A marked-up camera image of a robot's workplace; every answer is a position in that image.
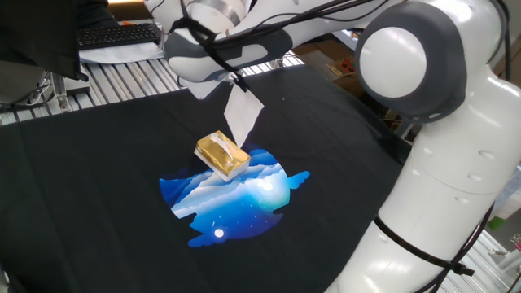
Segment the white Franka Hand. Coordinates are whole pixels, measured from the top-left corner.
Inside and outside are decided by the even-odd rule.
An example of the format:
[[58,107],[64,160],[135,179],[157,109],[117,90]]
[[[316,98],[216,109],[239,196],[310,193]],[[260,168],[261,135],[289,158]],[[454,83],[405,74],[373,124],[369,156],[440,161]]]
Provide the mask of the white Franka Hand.
[[[233,81],[244,93],[249,91],[249,85],[241,74],[234,72]],[[222,83],[222,80],[191,82],[178,77],[177,82],[180,86],[186,87],[198,100],[204,100]]]

